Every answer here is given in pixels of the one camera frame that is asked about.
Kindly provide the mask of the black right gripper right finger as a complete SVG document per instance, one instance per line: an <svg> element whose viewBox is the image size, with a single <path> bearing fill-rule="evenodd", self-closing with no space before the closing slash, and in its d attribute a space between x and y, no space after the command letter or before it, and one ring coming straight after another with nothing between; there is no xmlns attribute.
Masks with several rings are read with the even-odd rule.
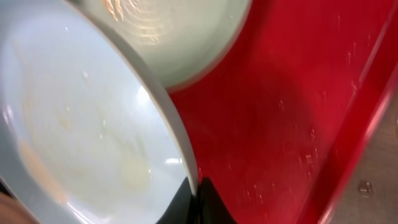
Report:
<svg viewBox="0 0 398 224"><path fill-rule="evenodd" d="M208 177L204 177L198 191L199 224L236 224Z"/></svg>

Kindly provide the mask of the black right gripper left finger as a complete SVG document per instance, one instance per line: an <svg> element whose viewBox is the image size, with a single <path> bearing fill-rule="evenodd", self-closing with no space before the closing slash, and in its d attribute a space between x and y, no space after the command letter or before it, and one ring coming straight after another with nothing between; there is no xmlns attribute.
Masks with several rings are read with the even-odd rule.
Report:
<svg viewBox="0 0 398 224"><path fill-rule="evenodd" d="M186 177L156 224L195 224L196 214L196 198Z"/></svg>

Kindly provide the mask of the light blue plate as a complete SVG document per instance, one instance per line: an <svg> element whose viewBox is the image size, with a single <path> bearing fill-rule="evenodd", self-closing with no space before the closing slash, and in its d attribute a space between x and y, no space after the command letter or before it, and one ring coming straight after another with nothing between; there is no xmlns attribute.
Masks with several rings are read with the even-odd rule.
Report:
<svg viewBox="0 0 398 224"><path fill-rule="evenodd" d="M1 181L39 223L157 223L192 146L132 47L66 1L1 2Z"/></svg>

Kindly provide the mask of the mint plate back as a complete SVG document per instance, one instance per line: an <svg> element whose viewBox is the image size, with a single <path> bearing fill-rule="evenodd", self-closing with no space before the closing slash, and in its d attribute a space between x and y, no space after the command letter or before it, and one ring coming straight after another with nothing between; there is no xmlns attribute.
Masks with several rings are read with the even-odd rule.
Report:
<svg viewBox="0 0 398 224"><path fill-rule="evenodd" d="M115 30L169 89L205 76L230 51L251 0L78 0Z"/></svg>

